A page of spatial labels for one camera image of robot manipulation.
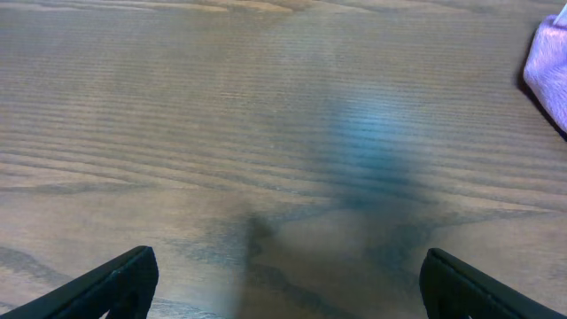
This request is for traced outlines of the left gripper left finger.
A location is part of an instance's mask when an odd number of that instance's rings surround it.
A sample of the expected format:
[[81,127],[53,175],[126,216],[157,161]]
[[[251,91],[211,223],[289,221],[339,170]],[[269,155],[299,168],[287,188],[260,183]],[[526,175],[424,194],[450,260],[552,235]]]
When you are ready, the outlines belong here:
[[140,245],[1,318],[146,319],[158,281],[154,251]]

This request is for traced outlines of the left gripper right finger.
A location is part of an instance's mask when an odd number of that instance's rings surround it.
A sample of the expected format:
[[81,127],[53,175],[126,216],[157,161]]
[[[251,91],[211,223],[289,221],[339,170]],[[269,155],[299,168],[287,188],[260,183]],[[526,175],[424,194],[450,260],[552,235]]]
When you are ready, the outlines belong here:
[[439,248],[428,250],[419,288],[429,319],[566,319]]

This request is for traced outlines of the purple microfiber cloth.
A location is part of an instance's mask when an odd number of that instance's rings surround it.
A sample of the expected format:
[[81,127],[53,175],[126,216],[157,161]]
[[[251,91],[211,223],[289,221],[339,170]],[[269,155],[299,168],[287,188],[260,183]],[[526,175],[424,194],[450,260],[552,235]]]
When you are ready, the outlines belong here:
[[523,78],[543,109],[566,131],[566,6],[547,16],[532,39]]

